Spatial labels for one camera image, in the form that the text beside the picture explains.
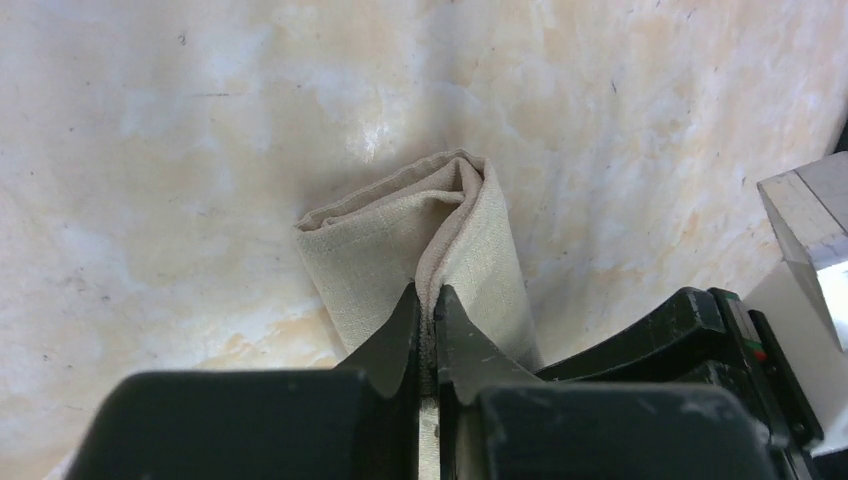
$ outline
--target black object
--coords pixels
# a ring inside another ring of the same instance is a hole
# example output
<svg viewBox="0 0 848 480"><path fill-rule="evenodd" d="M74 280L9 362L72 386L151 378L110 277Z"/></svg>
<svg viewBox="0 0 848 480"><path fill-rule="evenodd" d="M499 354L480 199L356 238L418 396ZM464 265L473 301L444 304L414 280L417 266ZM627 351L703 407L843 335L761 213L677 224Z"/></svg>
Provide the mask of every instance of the black object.
<svg viewBox="0 0 848 480"><path fill-rule="evenodd" d="M334 370L131 377L68 478L417 478L419 311L410 285ZM768 321L732 292L682 289L535 374L450 286L434 319L444 479L817 478L821 427Z"/></svg>

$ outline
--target beige cloth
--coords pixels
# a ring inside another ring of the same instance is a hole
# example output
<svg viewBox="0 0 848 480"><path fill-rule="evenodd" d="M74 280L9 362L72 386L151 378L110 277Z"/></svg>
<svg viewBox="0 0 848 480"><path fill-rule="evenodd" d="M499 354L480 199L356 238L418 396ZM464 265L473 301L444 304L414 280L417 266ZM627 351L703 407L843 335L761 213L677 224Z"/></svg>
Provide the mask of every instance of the beige cloth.
<svg viewBox="0 0 848 480"><path fill-rule="evenodd" d="M541 366L506 202L486 159L463 150L421 159L309 212L295 228L348 351L380 328L414 279L422 365L434 364L433 308L448 284L506 355L529 369Z"/></svg>

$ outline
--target marble surface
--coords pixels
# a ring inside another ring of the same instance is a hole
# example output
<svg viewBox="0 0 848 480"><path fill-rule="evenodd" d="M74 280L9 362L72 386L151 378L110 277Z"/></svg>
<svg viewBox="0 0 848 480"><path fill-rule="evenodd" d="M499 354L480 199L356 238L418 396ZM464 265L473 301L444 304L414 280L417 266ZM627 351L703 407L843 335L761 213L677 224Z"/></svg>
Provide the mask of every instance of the marble surface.
<svg viewBox="0 0 848 480"><path fill-rule="evenodd" d="M401 165L492 159L540 346L780 252L756 182L823 156L844 1L0 3L0 472L58 472L154 368L342 355L290 226Z"/></svg>

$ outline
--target beige marble countertop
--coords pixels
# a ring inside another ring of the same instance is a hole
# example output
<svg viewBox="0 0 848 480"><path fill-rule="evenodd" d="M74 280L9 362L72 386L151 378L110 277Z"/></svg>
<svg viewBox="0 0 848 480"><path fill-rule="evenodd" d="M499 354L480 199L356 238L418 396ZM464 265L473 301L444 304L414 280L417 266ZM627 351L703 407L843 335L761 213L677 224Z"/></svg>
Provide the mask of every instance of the beige marble countertop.
<svg viewBox="0 0 848 480"><path fill-rule="evenodd" d="M548 360L780 253L756 182L821 157L844 1L0 5L0 471L157 368L343 355L293 248L419 157L492 159Z"/></svg>

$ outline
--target cloth fold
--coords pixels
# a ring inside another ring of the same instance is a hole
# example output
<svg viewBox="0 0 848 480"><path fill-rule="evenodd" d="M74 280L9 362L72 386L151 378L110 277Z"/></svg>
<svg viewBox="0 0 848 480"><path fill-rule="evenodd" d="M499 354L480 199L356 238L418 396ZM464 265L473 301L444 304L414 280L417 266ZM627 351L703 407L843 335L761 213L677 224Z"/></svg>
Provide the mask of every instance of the cloth fold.
<svg viewBox="0 0 848 480"><path fill-rule="evenodd" d="M442 285L507 356L541 366L506 202L492 164L464 150L418 160L307 213L295 225L303 263L353 351L415 282L422 366L433 366L433 309Z"/></svg>

